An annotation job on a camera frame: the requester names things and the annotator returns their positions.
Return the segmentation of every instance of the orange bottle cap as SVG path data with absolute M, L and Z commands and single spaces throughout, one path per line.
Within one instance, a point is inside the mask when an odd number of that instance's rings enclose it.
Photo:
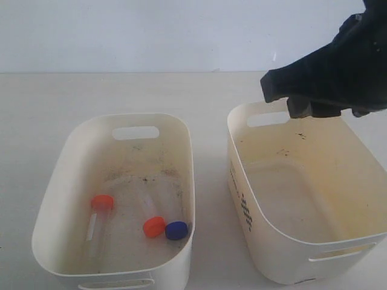
M 91 207 L 93 209 L 112 209 L 114 205 L 114 198 L 110 195 L 97 195 L 91 200 Z
M 147 237 L 157 237 L 164 233 L 165 221 L 161 216 L 155 216 L 148 219 L 143 225 L 143 231 Z

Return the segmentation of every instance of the blue cap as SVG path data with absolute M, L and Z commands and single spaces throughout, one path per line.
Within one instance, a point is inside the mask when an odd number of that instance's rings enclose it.
M 181 240 L 188 235 L 188 226 L 185 222 L 171 222 L 165 228 L 165 236 L 169 240 Z

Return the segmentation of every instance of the table surface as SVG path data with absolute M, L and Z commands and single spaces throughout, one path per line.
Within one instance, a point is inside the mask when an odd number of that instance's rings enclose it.
M 69 133 L 105 114 L 165 112 L 192 134 L 197 229 L 187 290 L 278 289 L 253 266 L 226 183 L 227 114 L 263 99 L 262 72 L 0 74 L 0 289 L 65 289 L 31 252 L 45 188 Z M 345 120 L 387 168 L 387 112 Z M 387 241 L 345 275 L 287 289 L 383 289 Z

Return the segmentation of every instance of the dirty bin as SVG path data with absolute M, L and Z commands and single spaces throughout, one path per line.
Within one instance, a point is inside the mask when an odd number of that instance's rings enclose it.
M 147 191 L 163 216 L 189 234 L 168 240 L 143 233 L 138 195 Z M 99 269 L 84 267 L 90 200 L 114 198 Z M 37 217 L 32 250 L 37 262 L 72 289 L 182 290 L 195 228 L 194 173 L 186 125 L 166 114 L 107 115 L 68 137 Z
M 387 232 L 387 174 L 340 118 L 286 102 L 228 117 L 229 187 L 256 267 L 297 284 L 345 272 Z

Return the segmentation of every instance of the white wall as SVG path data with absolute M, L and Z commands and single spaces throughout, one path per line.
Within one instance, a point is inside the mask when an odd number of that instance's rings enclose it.
M 251 71 L 331 41 L 362 0 L 0 0 L 0 72 Z

